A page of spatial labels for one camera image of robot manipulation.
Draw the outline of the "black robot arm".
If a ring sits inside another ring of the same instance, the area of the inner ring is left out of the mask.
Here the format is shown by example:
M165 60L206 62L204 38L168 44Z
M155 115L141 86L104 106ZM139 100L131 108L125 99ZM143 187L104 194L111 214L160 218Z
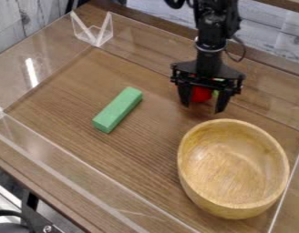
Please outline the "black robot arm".
M172 63L170 81L178 86L182 104L206 102L218 93L215 112L224 111L230 98L239 95L246 75L227 66L222 59L227 41L235 39L240 26L238 0L164 0L172 9L183 4L194 9L198 36L195 48L198 58Z

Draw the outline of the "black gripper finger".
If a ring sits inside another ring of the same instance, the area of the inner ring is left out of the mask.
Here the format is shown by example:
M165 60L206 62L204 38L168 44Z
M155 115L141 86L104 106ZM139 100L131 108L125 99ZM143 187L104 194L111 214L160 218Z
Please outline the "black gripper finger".
M219 91L216 97L215 112L220 113L224 111L231 97L231 92L228 90Z
M192 86L188 83L180 83L178 85L178 93L179 93L182 104L184 106L190 106L191 95L192 95Z

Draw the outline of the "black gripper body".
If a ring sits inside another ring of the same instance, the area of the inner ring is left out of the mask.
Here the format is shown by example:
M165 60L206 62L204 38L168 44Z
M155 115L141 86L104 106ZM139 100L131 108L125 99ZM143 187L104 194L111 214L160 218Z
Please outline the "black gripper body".
M172 70L170 81L176 86L188 83L192 88L202 86L216 91L228 90L232 95L242 91L246 76L226 64L220 64L216 70L212 70L212 66L199 70L196 61L172 63L170 67Z

